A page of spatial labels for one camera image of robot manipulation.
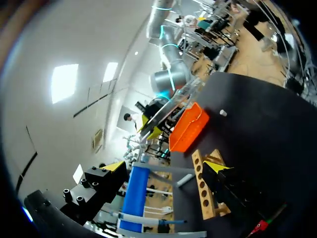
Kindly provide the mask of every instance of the black tabletop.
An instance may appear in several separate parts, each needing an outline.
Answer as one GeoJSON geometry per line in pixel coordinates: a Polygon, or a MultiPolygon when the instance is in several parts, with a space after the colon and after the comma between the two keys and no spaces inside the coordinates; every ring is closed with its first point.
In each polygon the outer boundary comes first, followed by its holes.
{"type": "MultiPolygon", "coordinates": [[[[279,237],[306,236],[316,227],[317,109],[276,85],[237,74],[210,76],[197,103],[210,115],[203,132],[186,151],[171,153],[171,165],[192,168],[191,154],[218,149],[228,167],[255,186],[287,202],[279,237]],[[219,114],[225,110],[227,116],[219,114]]],[[[173,175],[173,181],[182,176],[173,175]]],[[[176,232],[207,231],[208,237],[235,238],[244,229],[232,214],[203,221],[195,179],[173,189],[176,232]]]]}

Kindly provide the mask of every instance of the white cable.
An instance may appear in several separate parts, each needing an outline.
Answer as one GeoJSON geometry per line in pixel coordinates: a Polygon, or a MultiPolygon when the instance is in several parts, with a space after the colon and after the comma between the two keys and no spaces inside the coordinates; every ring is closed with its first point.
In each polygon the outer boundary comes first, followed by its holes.
{"type": "Polygon", "coordinates": [[[287,47],[286,47],[286,43],[284,41],[284,37],[282,36],[281,32],[279,31],[279,29],[277,28],[277,26],[273,23],[272,19],[267,15],[267,13],[263,10],[263,8],[255,1],[253,0],[253,2],[261,9],[261,11],[267,16],[267,18],[271,21],[271,23],[273,24],[273,26],[276,28],[278,34],[281,36],[282,38],[282,42],[283,42],[283,45],[285,47],[285,52],[286,52],[286,56],[287,56],[287,60],[288,60],[288,69],[287,69],[287,73],[286,73],[286,78],[289,77],[289,73],[290,73],[290,59],[289,59],[289,55],[288,55],[288,52],[287,52],[287,47]]]}

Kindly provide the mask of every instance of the orange plastic crate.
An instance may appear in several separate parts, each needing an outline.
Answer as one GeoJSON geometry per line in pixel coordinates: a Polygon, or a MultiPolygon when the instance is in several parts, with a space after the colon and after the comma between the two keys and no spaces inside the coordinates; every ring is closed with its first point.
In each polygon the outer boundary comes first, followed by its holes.
{"type": "Polygon", "coordinates": [[[197,103],[186,109],[169,136],[169,150],[185,152],[208,120],[209,116],[197,103]]]}

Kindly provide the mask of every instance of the ceiling light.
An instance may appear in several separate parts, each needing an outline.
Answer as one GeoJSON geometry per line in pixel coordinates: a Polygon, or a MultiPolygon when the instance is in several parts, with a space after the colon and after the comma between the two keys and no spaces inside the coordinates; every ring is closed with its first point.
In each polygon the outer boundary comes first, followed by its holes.
{"type": "Polygon", "coordinates": [[[107,65],[105,75],[104,75],[104,81],[103,82],[108,82],[113,80],[115,70],[117,69],[118,63],[110,62],[107,65]]]}
{"type": "Polygon", "coordinates": [[[52,75],[52,103],[70,97],[75,92],[78,64],[55,67],[52,75]]]}
{"type": "Polygon", "coordinates": [[[79,184],[79,181],[81,179],[81,176],[84,174],[83,168],[81,167],[81,165],[79,164],[74,175],[73,175],[73,179],[75,180],[75,182],[77,184],[79,184]]]}

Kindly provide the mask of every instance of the cable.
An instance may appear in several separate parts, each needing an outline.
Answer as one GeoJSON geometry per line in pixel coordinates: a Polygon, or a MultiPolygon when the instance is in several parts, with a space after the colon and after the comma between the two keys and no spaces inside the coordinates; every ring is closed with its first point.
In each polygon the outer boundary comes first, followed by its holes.
{"type": "MultiPolygon", "coordinates": [[[[273,5],[275,6],[275,8],[277,9],[277,11],[281,14],[281,16],[283,17],[283,19],[285,20],[285,22],[286,22],[286,24],[287,24],[287,27],[288,27],[289,31],[291,32],[291,35],[293,36],[293,38],[295,38],[295,37],[294,37],[294,34],[293,34],[294,29],[289,25],[288,19],[283,16],[283,13],[282,13],[281,9],[280,9],[275,3],[273,3],[273,5]]],[[[298,46],[298,44],[296,44],[296,50],[297,50],[297,55],[298,55],[298,57],[299,57],[299,63],[300,63],[300,65],[301,65],[302,74],[304,74],[303,63],[302,63],[302,58],[301,58],[301,55],[300,55],[300,51],[299,51],[299,46],[298,46]]]]}
{"type": "Polygon", "coordinates": [[[284,47],[285,47],[285,52],[286,52],[287,60],[288,60],[288,69],[287,69],[287,73],[286,73],[286,77],[288,78],[288,77],[289,77],[289,73],[290,73],[290,59],[289,59],[289,55],[288,55],[288,52],[287,52],[286,43],[285,43],[285,41],[284,41],[284,37],[282,36],[282,34],[281,34],[280,30],[277,28],[277,26],[273,23],[272,19],[271,19],[271,18],[268,16],[268,14],[263,10],[263,8],[262,8],[255,0],[253,0],[253,2],[261,9],[261,11],[262,11],[262,12],[266,15],[266,17],[271,21],[271,23],[273,24],[273,26],[276,28],[278,34],[281,36],[283,45],[284,45],[284,47]]]}

